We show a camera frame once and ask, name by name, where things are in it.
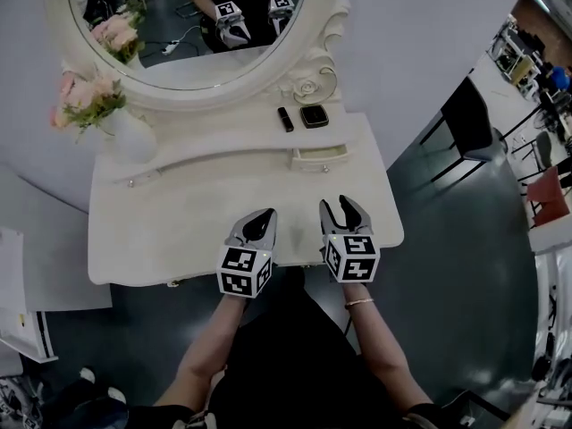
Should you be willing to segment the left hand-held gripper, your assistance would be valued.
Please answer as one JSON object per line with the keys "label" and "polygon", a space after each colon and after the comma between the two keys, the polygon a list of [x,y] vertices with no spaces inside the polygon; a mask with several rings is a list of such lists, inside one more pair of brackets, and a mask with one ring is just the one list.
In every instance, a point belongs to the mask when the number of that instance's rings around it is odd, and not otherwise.
{"label": "left hand-held gripper", "polygon": [[216,276],[222,294],[255,299],[273,274],[278,214],[256,210],[239,219],[220,248]]}

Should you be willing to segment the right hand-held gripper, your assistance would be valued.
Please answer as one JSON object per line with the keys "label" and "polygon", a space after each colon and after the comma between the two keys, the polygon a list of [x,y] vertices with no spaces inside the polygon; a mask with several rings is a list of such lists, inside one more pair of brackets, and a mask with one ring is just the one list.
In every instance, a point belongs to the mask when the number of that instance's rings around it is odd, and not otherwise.
{"label": "right hand-held gripper", "polygon": [[339,283],[368,283],[375,277],[381,252],[374,244],[369,213],[354,199],[339,195],[347,231],[339,232],[330,205],[319,202],[320,226],[324,246],[320,250],[332,277]]}

